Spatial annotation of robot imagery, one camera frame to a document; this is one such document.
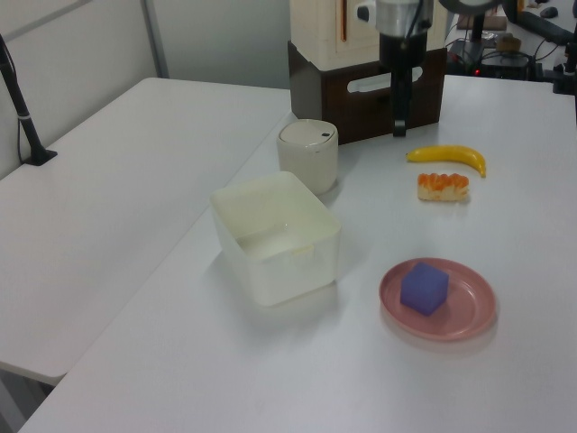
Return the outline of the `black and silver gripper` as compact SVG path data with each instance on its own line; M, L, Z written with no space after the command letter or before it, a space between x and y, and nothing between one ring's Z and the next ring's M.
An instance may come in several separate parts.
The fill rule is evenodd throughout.
M433 23L432 1L377 1L380 62L391 71L393 136L405 137L410 117L413 69L426 55Z

